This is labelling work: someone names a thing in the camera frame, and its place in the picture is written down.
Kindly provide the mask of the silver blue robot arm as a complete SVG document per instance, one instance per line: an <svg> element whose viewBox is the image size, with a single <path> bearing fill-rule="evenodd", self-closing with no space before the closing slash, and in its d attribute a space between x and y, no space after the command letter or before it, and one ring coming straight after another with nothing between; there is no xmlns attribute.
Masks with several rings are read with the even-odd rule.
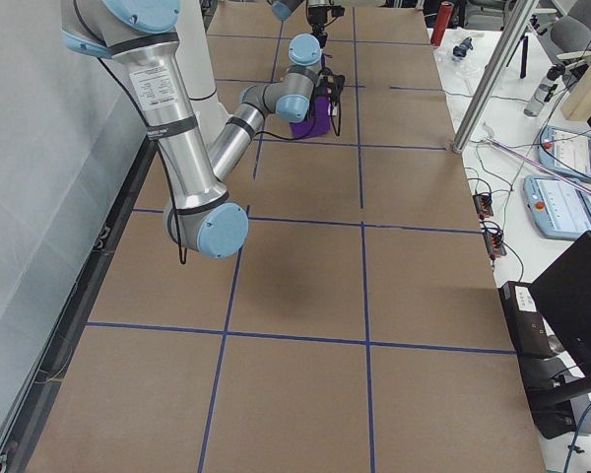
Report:
<svg viewBox="0 0 591 473"><path fill-rule="evenodd" d="M160 149L170 195L164 225L184 256L188 250L212 258L239 251L248 217L230 201L225 178L261 132L268 115L300 123L319 83L322 50L311 34L289 44L290 67L278 83L252 86L225 121L216 139L205 142L205 113L196 113L175 54L178 1L63 1L62 36L80 54L122 64L129 77L125 93Z"/></svg>
<svg viewBox="0 0 591 473"><path fill-rule="evenodd" d="M326 46L328 34L326 25L328 22L329 11L334 6L332 1L327 0L271 0L268 4L281 22L286 21L300 5L305 5L305 18L311 27L311 34L319 42L320 48Z"/></svg>

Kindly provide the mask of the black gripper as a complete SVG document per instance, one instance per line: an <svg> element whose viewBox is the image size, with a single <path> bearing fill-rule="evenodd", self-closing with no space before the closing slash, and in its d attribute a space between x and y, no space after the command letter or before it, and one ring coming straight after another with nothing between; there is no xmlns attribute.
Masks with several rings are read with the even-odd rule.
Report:
<svg viewBox="0 0 591 473"><path fill-rule="evenodd" d="M314 5L306 7L306 20L311 27L313 36L320 47L325 47L328 34L324 31L328 22L328 12L330 7L327 5Z"/></svg>

